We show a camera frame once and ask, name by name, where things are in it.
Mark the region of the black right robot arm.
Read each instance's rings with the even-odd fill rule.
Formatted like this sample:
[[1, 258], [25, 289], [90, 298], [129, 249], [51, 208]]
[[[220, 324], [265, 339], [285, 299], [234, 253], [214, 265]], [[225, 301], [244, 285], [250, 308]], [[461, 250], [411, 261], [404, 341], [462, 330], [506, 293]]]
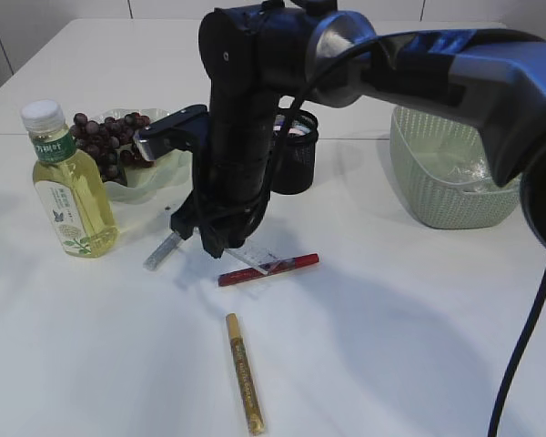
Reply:
[[373, 97], [475, 128], [490, 176], [521, 182], [521, 207], [546, 248], [546, 41], [510, 29], [378, 35], [333, 1], [218, 8], [198, 31], [210, 80], [207, 135], [193, 153], [193, 189], [172, 215], [182, 238], [201, 234], [220, 257], [265, 214], [285, 146], [273, 124], [311, 101], [347, 107]]

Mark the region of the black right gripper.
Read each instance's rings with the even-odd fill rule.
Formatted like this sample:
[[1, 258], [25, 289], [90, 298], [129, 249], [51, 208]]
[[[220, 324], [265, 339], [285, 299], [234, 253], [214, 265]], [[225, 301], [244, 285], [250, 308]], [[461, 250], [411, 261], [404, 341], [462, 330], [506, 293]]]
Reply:
[[246, 243], [260, 225], [266, 207], [261, 196], [248, 203], [224, 205], [192, 190], [171, 215], [170, 228], [183, 240], [197, 229], [204, 251], [219, 259], [226, 249], [239, 249]]

